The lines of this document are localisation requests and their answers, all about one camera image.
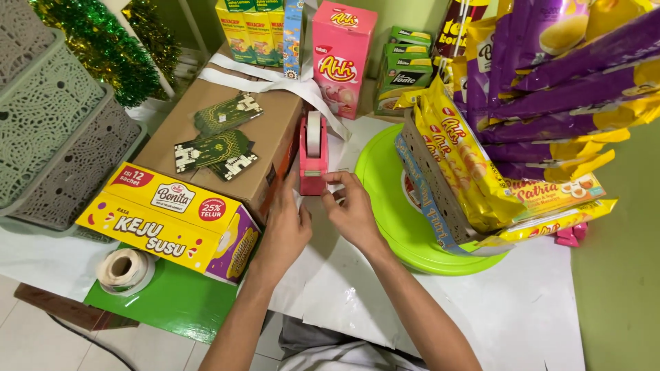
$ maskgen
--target black cable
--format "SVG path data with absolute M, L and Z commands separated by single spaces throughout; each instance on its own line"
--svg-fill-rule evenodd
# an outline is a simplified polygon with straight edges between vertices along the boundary
M 97 347 L 103 349 L 104 351 L 106 351 L 106 352 L 108 352 L 108 353 L 114 355 L 115 358 L 117 358 L 118 360 L 121 361 L 121 363 L 123 363 L 124 365 L 126 365 L 126 367 L 128 367 L 128 369 L 129 369 L 130 371 L 135 371 L 135 369 L 134 369 L 134 368 L 133 368 L 128 362 L 126 362 L 123 358 L 121 358 L 117 353 L 115 353 L 115 352 L 111 351 L 110 349 L 108 349 L 105 345 L 103 345 L 103 344 L 97 342 L 96 340 L 94 340 L 94 339 L 92 339 L 91 337 L 85 335 L 84 333 L 79 333 L 78 331 L 76 331 L 76 330 L 72 329 L 71 327 L 65 325 L 64 323 L 62 323 L 62 321 L 60 321 L 59 319 L 57 319 L 57 318 L 56 318 L 55 316 L 53 316 L 52 314 L 47 313 L 47 315 L 48 315 L 50 318 L 52 318 L 53 321 L 55 321 L 58 325 L 60 325 L 60 326 L 64 327 L 65 329 L 67 329 L 67 330 L 73 332 L 74 334 L 78 335 L 79 337 L 82 337 L 83 339 L 86 339 L 87 341 L 89 341 L 90 343 L 92 343 L 92 344 L 96 345 Z

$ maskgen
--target green box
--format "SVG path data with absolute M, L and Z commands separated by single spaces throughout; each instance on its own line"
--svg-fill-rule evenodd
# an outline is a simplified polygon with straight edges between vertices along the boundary
M 393 109 L 407 91 L 426 88 L 433 77 L 433 63 L 423 49 L 405 44 L 385 44 L 378 72 L 374 113 L 403 117 L 404 110 Z
M 255 0 L 224 0 L 227 10 L 232 13 L 247 12 L 254 10 Z
M 413 31 L 408 28 L 393 26 L 392 31 L 389 33 L 389 43 L 423 45 L 431 50 L 433 37 L 426 32 Z
M 257 12 L 281 11 L 284 8 L 283 0 L 253 0 Z

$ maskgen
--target person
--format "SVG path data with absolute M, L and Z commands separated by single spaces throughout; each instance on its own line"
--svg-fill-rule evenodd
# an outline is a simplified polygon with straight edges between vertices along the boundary
M 481 371 L 461 330 L 390 250 L 358 177 L 333 172 L 323 179 L 344 185 L 335 193 L 325 190 L 321 196 L 328 219 L 373 267 L 423 362 L 327 329 L 301 331 L 303 326 L 311 326 L 302 325 L 300 320 L 287 322 L 285 317 L 280 345 L 286 353 L 279 370 Z M 273 200 L 261 245 L 236 302 L 200 365 L 202 371 L 250 368 L 273 291 L 312 237 L 312 216 L 304 205 L 297 208 L 294 200 L 295 181 L 296 176 L 289 175 Z

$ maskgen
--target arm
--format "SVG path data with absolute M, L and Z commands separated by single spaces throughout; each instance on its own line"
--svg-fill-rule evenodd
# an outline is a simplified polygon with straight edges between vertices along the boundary
M 383 285 L 403 327 L 430 370 L 481 371 L 465 336 L 442 307 L 401 264 L 380 234 L 371 200 L 355 174 L 325 175 L 345 188 L 323 195 L 330 221 L 367 258 Z
M 211 344 L 200 371 L 248 370 L 257 348 L 263 318 L 277 283 L 298 259 L 312 237 L 312 219 L 305 206 L 296 208 L 295 174 L 278 190 L 268 229 L 250 263 L 245 283 Z

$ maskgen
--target yellow box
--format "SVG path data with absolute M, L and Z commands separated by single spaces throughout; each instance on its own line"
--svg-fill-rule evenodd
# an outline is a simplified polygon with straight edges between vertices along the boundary
M 273 30 L 268 12 L 244 12 L 243 19 L 247 25 L 247 33 L 252 50 L 257 57 L 257 64 L 277 67 L 281 57 L 273 43 Z
M 282 60 L 282 53 L 284 53 L 284 11 L 268 12 L 268 17 L 271 20 L 273 44 L 279 57 L 279 66 L 282 67 L 284 65 Z
M 537 218 L 607 194 L 593 173 L 564 184 L 534 180 L 505 179 L 505 181 L 513 195 L 527 207 L 524 213 L 514 218 L 515 222 Z
M 76 223 L 232 285 L 260 234 L 240 202 L 126 162 Z
M 218 19 L 224 30 L 234 61 L 241 63 L 257 63 L 257 56 L 252 49 L 252 41 L 248 34 L 248 26 L 243 13 L 233 13 L 227 10 L 224 0 L 215 5 Z

